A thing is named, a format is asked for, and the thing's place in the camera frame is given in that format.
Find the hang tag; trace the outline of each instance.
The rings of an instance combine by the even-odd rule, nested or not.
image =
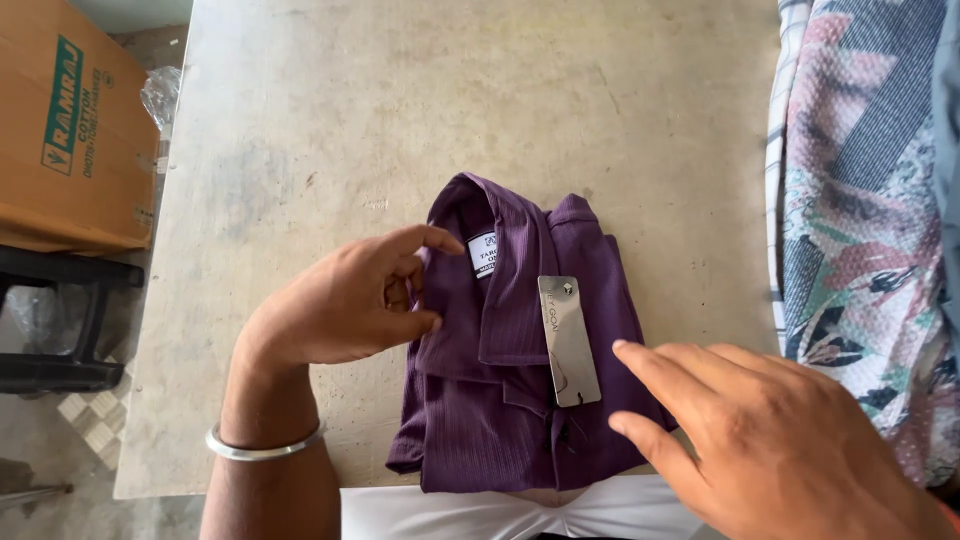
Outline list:
[[[557,405],[575,406],[600,401],[587,324],[580,309],[580,286],[576,278],[540,276],[540,307],[546,350]]]
[[[493,273],[496,265],[496,233],[478,234],[467,240],[470,262],[473,263],[473,275],[479,280]]]

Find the ribbed fabric texture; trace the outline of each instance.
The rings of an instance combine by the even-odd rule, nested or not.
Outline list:
[[[462,173],[444,188],[428,221],[461,241],[496,232],[493,273],[476,279],[469,257],[425,254],[424,306],[440,331],[410,344],[400,431],[387,467],[420,471],[424,492],[576,489],[645,462],[610,430],[631,410],[668,430],[677,425],[611,352],[617,338],[642,342],[616,241],[587,201],[555,210]],[[600,402],[554,405],[537,277],[580,286]]]

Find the hand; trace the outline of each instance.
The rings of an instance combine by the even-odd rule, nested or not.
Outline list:
[[[613,351],[698,456],[638,414],[616,412],[611,427],[731,539],[956,538],[853,396],[827,376],[732,345],[650,350],[618,341]]]
[[[449,232],[415,225],[359,240],[322,258],[272,294],[240,332],[237,347],[287,365],[340,363],[419,338],[442,323],[411,311],[420,295],[421,247],[460,255]]]

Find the tiled floor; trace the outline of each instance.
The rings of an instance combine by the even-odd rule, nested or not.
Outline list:
[[[124,34],[114,38],[147,69],[181,66],[186,26]],[[117,331],[105,329],[101,345],[137,326],[136,296],[112,306]],[[0,342],[9,350],[17,339],[8,313],[0,315]],[[120,343],[127,360],[135,337]],[[199,533],[203,497],[114,501],[118,437],[125,420],[124,392],[25,400],[0,395],[0,494],[43,485],[72,484],[73,493],[0,510],[4,540],[180,540]]]

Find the silver hang tag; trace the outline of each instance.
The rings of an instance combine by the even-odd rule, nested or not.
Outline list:
[[[540,307],[546,350],[557,405],[575,406],[600,401],[593,353],[580,309],[580,286],[576,278],[539,276]]]

